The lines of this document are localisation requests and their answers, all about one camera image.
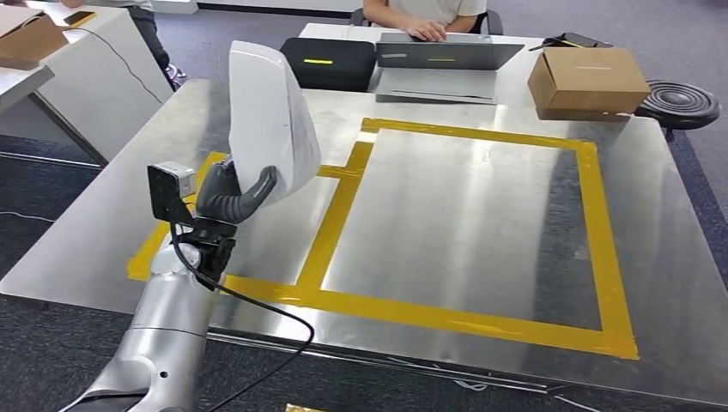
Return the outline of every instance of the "black cable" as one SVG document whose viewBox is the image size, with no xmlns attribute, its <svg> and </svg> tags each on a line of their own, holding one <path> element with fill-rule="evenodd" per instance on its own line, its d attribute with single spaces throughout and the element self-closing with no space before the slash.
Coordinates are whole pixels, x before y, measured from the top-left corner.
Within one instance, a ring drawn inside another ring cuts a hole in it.
<svg viewBox="0 0 728 412">
<path fill-rule="evenodd" d="M 303 353 L 303 351 L 305 351 L 309 346 L 311 346 L 311 342 L 313 342 L 313 337 L 315 336 L 316 332 L 313 329 L 313 326 L 311 326 L 311 324 L 309 324 L 306 320 L 299 318 L 298 316 L 295 316 L 292 313 L 283 311 L 282 309 L 278 309 L 275 306 L 268 305 L 267 303 L 263 303 L 259 300 L 255 300 L 253 298 L 249 298 L 243 294 L 239 294 L 239 293 L 233 291 L 232 289 L 226 288 L 226 287 L 222 286 L 221 284 L 213 281 L 212 279 L 207 277 L 204 273 L 197 270 L 197 268 L 195 268 L 194 266 L 192 266 L 192 264 L 190 264 L 190 262 L 187 260 L 185 255 L 182 253 L 182 250 L 179 248 L 179 236 L 177 235 L 177 228 L 176 228 L 177 224 L 178 223 L 175 223 L 175 222 L 169 222 L 169 233 L 172 235 L 172 246 L 174 248 L 174 252 L 177 254 L 177 258 L 182 262 L 182 264 L 190 272 L 195 274 L 197 279 L 203 285 L 206 285 L 208 288 L 213 288 L 213 290 L 216 290 L 216 289 L 221 290 L 222 292 L 225 292 L 226 294 L 230 294 L 239 300 L 243 300 L 244 302 L 248 302 L 255 306 L 262 307 L 263 309 L 266 309 L 268 311 L 278 313 L 279 315 L 285 316 L 287 318 L 291 318 L 291 319 L 303 324 L 308 329 L 308 339 L 306 339 L 306 341 L 301 346 L 299 346 L 298 349 L 296 349 L 294 354 L 292 354 L 288 359 L 286 359 L 281 365 L 270 370 L 270 372 L 266 373 L 262 377 L 258 378 L 258 380 L 249 384 L 245 388 L 235 392 L 233 395 L 231 395 L 224 401 L 218 403 L 217 405 L 215 405 L 212 408 L 207 410 L 207 412 L 213 412 L 213 411 L 216 411 L 216 410 L 222 408 L 223 406 L 227 405 L 228 403 L 231 403 L 236 397 L 239 397 L 239 396 L 243 395 L 244 393 L 248 392 L 249 390 L 251 390 L 252 388 L 260 385 L 266 379 L 270 378 L 271 376 L 276 374 L 278 371 L 280 371 L 281 369 L 286 367 L 289 363 L 291 363 L 294 359 L 296 359 L 299 355 L 301 355 Z"/>
<path fill-rule="evenodd" d="M 88 30 L 88 29 L 82 28 L 82 27 L 67 27 L 67 28 L 62 28 L 61 30 L 65 31 L 65 32 L 68 32 L 70 30 L 82 30 L 83 32 L 93 34 L 94 36 L 96 36 L 97 39 L 99 39 L 99 40 L 103 41 L 104 43 L 106 43 L 106 45 L 109 46 L 109 48 L 112 50 L 112 52 L 115 55 L 117 55 L 117 57 L 120 58 L 122 62 L 124 62 L 124 65 L 126 66 L 126 69 L 129 71 L 129 74 L 132 75 L 135 79 L 137 79 L 139 81 L 139 84 L 141 84 L 142 87 L 144 88 L 144 90 L 146 90 L 147 93 L 151 94 L 152 97 L 154 97 L 155 100 L 157 100 L 157 102 L 160 105 L 164 105 L 164 103 L 162 103 L 162 101 L 160 100 L 160 98 L 157 97 L 156 94 L 152 93 L 152 91 L 149 90 L 149 88 L 147 88 L 147 85 L 144 84 L 144 82 L 142 82 L 142 79 L 139 78 L 139 76 L 135 75 L 133 71 L 131 71 L 131 66 L 129 66 L 129 62 L 127 62 L 126 59 L 122 58 L 121 55 L 118 53 L 118 51 L 116 51 L 116 49 L 114 49 L 113 46 L 111 45 L 111 43 L 109 43 L 108 41 L 106 41 L 106 39 L 104 39 L 103 37 L 99 36 L 97 33 L 94 33 L 91 30 Z"/>
</svg>

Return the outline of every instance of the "yellow tape square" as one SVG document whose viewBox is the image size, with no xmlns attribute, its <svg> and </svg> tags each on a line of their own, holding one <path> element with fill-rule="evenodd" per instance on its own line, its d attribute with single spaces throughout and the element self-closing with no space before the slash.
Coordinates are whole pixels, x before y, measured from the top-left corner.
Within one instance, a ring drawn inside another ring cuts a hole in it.
<svg viewBox="0 0 728 412">
<path fill-rule="evenodd" d="M 597 147 L 592 142 L 418 124 L 396 120 L 365 118 L 361 130 L 377 133 L 382 129 L 426 133 L 438 136 L 510 142 L 573 150 L 576 154 L 584 218 L 591 253 L 591 269 L 597 292 L 602 330 L 587 330 L 517 318 L 474 312 L 461 312 L 436 306 L 417 305 L 357 294 L 322 290 L 326 272 L 339 236 L 354 203 L 356 191 L 366 170 L 373 145 L 357 142 L 346 166 L 322 166 L 319 176 L 339 179 L 336 191 L 314 238 L 311 250 L 295 285 L 229 274 L 226 286 L 252 298 L 285 305 L 308 307 L 385 322 L 422 328 L 526 342 L 536 345 L 606 354 L 623 359 L 639 359 L 624 297 L 622 278 L 610 228 Z M 197 174 L 202 182 L 207 167 L 224 155 L 212 153 Z M 130 279 L 146 281 L 149 264 L 164 238 L 167 225 L 160 223 L 130 259 Z"/>
</svg>

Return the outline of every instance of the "person's hand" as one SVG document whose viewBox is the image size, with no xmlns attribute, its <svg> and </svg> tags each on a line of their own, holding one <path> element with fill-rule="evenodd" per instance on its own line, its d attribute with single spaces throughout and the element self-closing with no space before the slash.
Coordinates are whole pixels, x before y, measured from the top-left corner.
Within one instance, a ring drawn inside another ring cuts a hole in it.
<svg viewBox="0 0 728 412">
<path fill-rule="evenodd" d="M 442 41 L 447 38 L 445 28 L 434 21 L 413 21 L 407 26 L 407 33 L 424 41 Z"/>
<path fill-rule="evenodd" d="M 61 4 L 69 9 L 83 6 L 83 0 L 61 0 Z"/>
</svg>

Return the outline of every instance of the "person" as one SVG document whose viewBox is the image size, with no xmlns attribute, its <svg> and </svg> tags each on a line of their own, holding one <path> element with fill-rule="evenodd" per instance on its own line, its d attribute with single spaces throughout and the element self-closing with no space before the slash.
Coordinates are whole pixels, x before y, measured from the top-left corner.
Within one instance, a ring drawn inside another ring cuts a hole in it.
<svg viewBox="0 0 728 412">
<path fill-rule="evenodd" d="M 169 66 L 169 54 L 164 50 L 159 37 L 157 37 L 157 23 L 155 21 L 155 12 L 152 9 L 150 0 L 61 0 L 61 3 L 69 9 L 81 7 L 83 4 L 101 7 L 117 7 L 129 10 L 129 17 L 134 21 L 134 25 L 147 44 L 149 51 L 159 64 L 162 74 L 169 82 L 172 90 L 175 89 L 174 83 L 167 75 L 167 66 Z"/>
<path fill-rule="evenodd" d="M 367 20 L 425 41 L 468 33 L 485 11 L 486 0 L 364 0 Z"/>
</svg>

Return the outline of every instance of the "smartphone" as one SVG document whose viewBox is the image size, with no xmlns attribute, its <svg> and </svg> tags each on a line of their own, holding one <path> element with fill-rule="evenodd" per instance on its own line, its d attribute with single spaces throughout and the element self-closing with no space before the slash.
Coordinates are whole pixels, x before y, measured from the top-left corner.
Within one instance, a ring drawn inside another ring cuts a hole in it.
<svg viewBox="0 0 728 412">
<path fill-rule="evenodd" d="M 79 27 L 86 21 L 91 20 L 96 13 L 93 11 L 76 11 L 74 14 L 66 17 L 64 19 L 64 22 L 69 25 L 69 27 Z"/>
</svg>

